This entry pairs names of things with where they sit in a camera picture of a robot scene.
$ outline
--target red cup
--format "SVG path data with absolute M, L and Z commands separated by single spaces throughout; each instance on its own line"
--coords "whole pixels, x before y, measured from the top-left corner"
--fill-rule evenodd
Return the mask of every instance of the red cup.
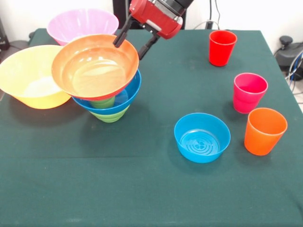
M 209 35 L 209 61 L 215 66 L 227 65 L 233 48 L 237 42 L 237 36 L 225 30 L 213 31 Z

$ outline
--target bowl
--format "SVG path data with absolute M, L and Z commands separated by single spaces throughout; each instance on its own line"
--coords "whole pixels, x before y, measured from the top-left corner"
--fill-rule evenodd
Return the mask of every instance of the bowl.
M 207 113 L 191 113 L 180 118 L 174 134 L 180 153 L 196 163 L 216 160 L 231 141 L 227 125 Z
M 102 114 L 97 114 L 97 113 L 92 113 L 92 112 L 90 112 L 90 113 L 103 122 L 113 123 L 113 122 L 118 121 L 121 117 L 123 117 L 123 115 L 125 114 L 125 112 L 127 111 L 128 108 L 129 108 L 129 106 L 118 113 L 114 113 L 114 114 L 110 114 L 110 115 L 102 115 Z
M 86 35 L 113 35 L 119 27 L 118 18 L 102 9 L 73 9 L 50 20 L 48 34 L 64 46 L 75 38 Z
M 29 47 L 0 64 L 0 89 L 35 109 L 50 109 L 70 99 L 52 77 L 52 63 L 62 49 L 58 45 Z
M 119 94 L 133 79 L 139 56 L 127 40 L 119 48 L 115 35 L 88 35 L 66 44 L 53 61 L 56 84 L 71 96 L 100 101 Z
M 140 71 L 137 70 L 132 81 L 128 84 L 128 86 L 121 93 L 119 93 L 116 96 L 114 106 L 110 107 L 110 108 L 97 109 L 91 105 L 90 101 L 75 98 L 75 97 L 72 97 L 72 98 L 77 104 L 79 104 L 84 109 L 86 109 L 92 113 L 101 114 L 101 115 L 110 115 L 110 114 L 118 113 L 118 112 L 124 110 L 125 108 L 127 108 L 136 98 L 136 96 L 139 92 L 140 86 L 141 86 L 141 74 L 140 74 Z

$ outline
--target white wall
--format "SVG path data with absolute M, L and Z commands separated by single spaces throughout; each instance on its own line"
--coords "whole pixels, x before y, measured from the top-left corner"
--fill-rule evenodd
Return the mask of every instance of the white wall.
M 270 49 L 279 47 L 279 37 L 290 35 L 303 41 L 303 1 L 217 0 L 221 29 L 261 30 Z M 112 0 L 0 0 L 0 17 L 10 41 L 28 40 L 28 34 L 61 11 L 94 7 L 113 12 Z M 217 19 L 213 3 L 213 19 Z M 195 0 L 187 12 L 186 29 L 192 29 L 209 17 L 209 0 Z

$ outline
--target orange cup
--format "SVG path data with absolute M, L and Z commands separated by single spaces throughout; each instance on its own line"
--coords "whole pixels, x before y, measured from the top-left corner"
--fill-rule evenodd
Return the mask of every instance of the orange cup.
M 278 111 L 257 108 L 250 112 L 244 146 L 252 154 L 267 155 L 287 130 L 287 120 Z

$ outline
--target cup rim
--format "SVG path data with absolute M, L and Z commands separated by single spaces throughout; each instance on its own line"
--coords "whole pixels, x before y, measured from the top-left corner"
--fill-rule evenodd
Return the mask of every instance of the cup rim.
M 265 133 L 265 132 L 262 132 L 260 131 L 259 129 L 257 129 L 255 126 L 252 125 L 252 123 L 250 122 L 250 115 L 255 112 L 255 111 L 258 111 L 258 110 L 270 110 L 272 112 L 275 112 L 276 114 L 280 115 L 282 117 L 282 119 L 284 120 L 285 122 L 285 129 L 280 132 L 280 133 L 276 133 L 276 134 L 271 134 L 271 133 Z M 271 108 L 268 108 L 268 107 L 259 107 L 259 108 L 256 108 L 256 109 L 253 109 L 249 114 L 248 114 L 248 118 L 247 118 L 247 122 L 250 124 L 250 126 L 255 129 L 256 131 L 258 131 L 259 133 L 263 134 L 263 135 L 267 135 L 267 136 L 279 136 L 279 135 L 283 135 L 287 128 L 288 128 L 288 123 L 287 123 L 287 119 L 277 110 L 274 110 L 274 109 L 271 109 Z
M 249 92 L 249 91 L 245 91 L 245 90 L 243 90 L 242 88 L 240 88 L 238 85 L 237 85 L 237 83 L 236 83 L 236 79 L 239 77 L 239 76 L 242 76 L 243 74 L 250 74 L 250 75 L 254 75 L 254 76 L 257 76 L 257 77 L 259 77 L 259 78 L 261 78 L 263 81 L 265 81 L 265 83 L 266 83 L 266 88 L 263 90 L 263 91 L 261 91 L 261 92 Z M 252 95 L 259 95 L 259 94 L 262 94 L 262 93 L 264 93 L 264 92 L 266 92 L 267 90 L 268 90 L 268 82 L 267 82 L 267 80 L 264 78 L 264 77 L 262 77 L 261 75 L 259 75 L 259 74 L 257 74 L 257 73 L 253 73 L 253 72 L 242 72 L 242 73 L 240 73 L 240 74 L 238 74 L 237 76 L 235 76 L 235 78 L 233 79 L 233 84 L 237 87 L 237 89 L 239 89 L 240 91 L 243 91 L 243 92 L 245 92 L 245 93 L 248 93 L 248 94 L 252 94 Z
M 221 43 L 218 43 L 218 42 L 216 42 L 215 40 L 213 40 L 213 39 L 211 38 L 211 35 L 212 35 L 213 33 L 216 33 L 216 32 L 227 32 L 227 33 L 230 33 L 230 34 L 232 34 L 232 35 L 234 35 L 234 36 L 236 37 L 236 40 L 235 40 L 234 42 L 232 42 L 232 43 L 229 43 L 229 44 L 221 44 Z M 235 43 L 238 41 L 237 35 L 236 35 L 235 33 L 231 32 L 231 31 L 227 31 L 227 30 L 216 30 L 216 31 L 212 31 L 212 32 L 209 34 L 209 39 L 210 39 L 211 41 L 213 41 L 215 44 L 224 45 L 224 46 L 233 45 L 233 44 L 235 44 Z

